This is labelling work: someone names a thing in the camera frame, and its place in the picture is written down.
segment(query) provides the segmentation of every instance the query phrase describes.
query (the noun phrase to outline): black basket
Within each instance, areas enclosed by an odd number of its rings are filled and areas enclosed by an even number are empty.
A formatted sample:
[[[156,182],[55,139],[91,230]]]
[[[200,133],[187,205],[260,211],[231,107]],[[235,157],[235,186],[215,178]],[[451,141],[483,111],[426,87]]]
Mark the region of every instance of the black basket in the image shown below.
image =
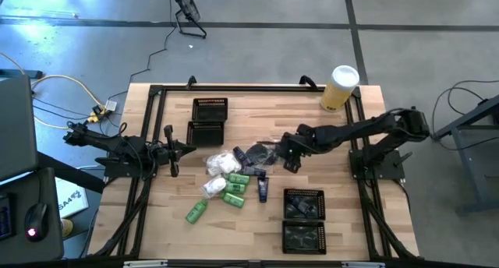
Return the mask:
[[[220,146],[224,144],[224,122],[193,122],[187,124],[187,144]]]
[[[294,196],[313,207],[307,215],[288,202]],[[284,189],[284,218],[288,220],[326,220],[324,191],[305,189]]]
[[[282,252],[326,254],[324,223],[313,221],[282,221]]]
[[[228,98],[197,98],[193,100],[193,121],[224,122],[228,116]]]

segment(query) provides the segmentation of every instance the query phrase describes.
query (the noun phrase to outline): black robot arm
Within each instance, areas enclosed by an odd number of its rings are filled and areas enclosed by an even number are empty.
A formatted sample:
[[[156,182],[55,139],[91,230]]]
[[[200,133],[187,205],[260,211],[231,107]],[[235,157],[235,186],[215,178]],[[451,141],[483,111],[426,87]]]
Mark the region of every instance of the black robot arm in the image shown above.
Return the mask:
[[[73,146],[93,146],[109,152],[109,157],[99,157],[99,164],[106,166],[105,175],[108,177],[142,177],[147,179],[156,173],[157,167],[170,164],[173,177],[179,175],[177,162],[180,158],[196,147],[187,146],[178,140],[172,139],[173,128],[166,125],[164,128],[166,141],[149,143],[139,136],[122,136],[126,123],[120,126],[115,136],[106,136],[90,131],[85,123],[68,122],[71,132],[64,136],[64,140]]]
[[[393,109],[378,117],[351,125],[309,127],[301,124],[296,134],[286,132],[277,143],[276,152],[285,159],[284,168],[296,173],[300,157],[332,151],[343,142],[387,133],[378,144],[363,148],[364,165],[382,161],[386,154],[408,141],[420,142],[430,134],[424,113],[412,109]]]

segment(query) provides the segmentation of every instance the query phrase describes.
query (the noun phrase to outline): gray floor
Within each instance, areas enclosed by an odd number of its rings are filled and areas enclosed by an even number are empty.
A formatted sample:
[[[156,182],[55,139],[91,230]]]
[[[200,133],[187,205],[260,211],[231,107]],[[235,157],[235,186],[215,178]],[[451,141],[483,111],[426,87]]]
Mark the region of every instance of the gray floor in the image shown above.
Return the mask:
[[[196,0],[205,22],[347,23],[344,0]],[[353,0],[364,24],[499,24],[494,0]],[[5,0],[0,14],[84,19],[168,21],[168,0]],[[104,101],[126,90],[129,75],[145,69],[147,56],[161,49],[168,28],[0,25],[0,51],[25,69],[81,79]],[[168,51],[151,59],[150,72],[133,82],[296,83],[307,74],[325,83],[341,64],[355,66],[348,30],[207,29],[203,41],[175,32]],[[415,105],[429,118],[438,94],[464,79],[499,79],[497,32],[361,31],[360,42],[370,84],[382,86],[388,108]],[[0,68],[10,68],[0,59]],[[470,85],[483,97],[499,85]],[[39,98],[87,113],[92,100],[73,83],[49,80]],[[122,104],[124,96],[119,98]],[[453,103],[467,111],[477,103],[456,92]],[[36,111],[50,123],[65,120]],[[458,117],[445,101],[436,127]],[[103,125],[112,134],[116,129]],[[94,164],[104,153],[75,148],[63,131],[37,125],[39,149],[73,166]],[[412,220],[421,256],[457,263],[499,266],[499,211],[458,217],[454,209],[472,201],[458,155],[427,140],[407,144],[405,162]],[[82,218],[86,226],[97,201]],[[65,243],[66,256],[80,254],[84,234]]]

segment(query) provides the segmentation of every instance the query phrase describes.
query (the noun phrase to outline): plastic bag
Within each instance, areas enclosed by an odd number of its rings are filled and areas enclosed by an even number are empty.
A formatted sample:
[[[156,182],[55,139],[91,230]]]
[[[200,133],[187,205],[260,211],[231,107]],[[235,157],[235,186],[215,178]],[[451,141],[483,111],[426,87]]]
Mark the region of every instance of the plastic bag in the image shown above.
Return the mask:
[[[226,185],[227,182],[225,178],[218,175],[210,179],[209,182],[205,183],[203,187],[201,187],[201,192],[203,193],[204,198],[209,199],[224,190]]]
[[[210,156],[206,160],[208,174],[212,177],[230,174],[241,170],[241,164],[237,161],[232,151],[224,151],[220,154]]]
[[[246,156],[254,163],[252,167],[269,170],[272,165],[280,163],[274,148],[275,146],[257,143],[246,151]]]

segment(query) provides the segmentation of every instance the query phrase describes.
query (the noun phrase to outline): wooden tabletop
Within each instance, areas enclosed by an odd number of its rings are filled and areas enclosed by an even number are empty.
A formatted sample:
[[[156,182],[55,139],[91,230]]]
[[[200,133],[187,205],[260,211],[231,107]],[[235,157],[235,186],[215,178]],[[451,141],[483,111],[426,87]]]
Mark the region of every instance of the wooden tabletop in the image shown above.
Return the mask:
[[[149,85],[130,85],[122,116],[122,122],[128,123],[126,135],[140,134]],[[367,118],[384,112],[379,86],[361,86],[361,93]],[[213,198],[196,224],[185,221],[184,217],[194,204],[203,198],[200,187],[210,179],[205,174],[204,161],[210,155],[235,146],[247,150],[257,140],[280,139],[284,132],[294,132],[301,123],[310,126],[346,124],[345,109],[329,113],[320,108],[320,93],[170,92],[166,97],[162,126],[173,125],[173,138],[183,143],[195,97],[228,97],[225,144],[217,148],[199,148],[184,156],[179,163],[180,175],[177,178],[170,176],[169,166],[160,168],[150,190],[140,258],[368,259],[359,190],[349,172],[347,153],[350,142],[343,143],[330,153],[303,158],[298,174],[284,170],[281,165],[273,166],[267,172],[269,190],[266,203],[259,203],[256,179],[251,178],[242,196],[245,199],[242,209]],[[149,140],[157,103],[156,98],[147,137]],[[373,136],[371,142],[375,143],[382,137]],[[122,221],[129,184],[130,179],[120,178],[104,190],[89,253],[100,249]],[[286,188],[324,190],[327,255],[282,253],[283,189]],[[417,255],[403,191],[394,182],[380,181],[380,193],[387,223],[407,249]],[[373,221],[377,248],[381,252],[379,231],[375,224]],[[135,226],[134,221],[127,251],[133,243]]]

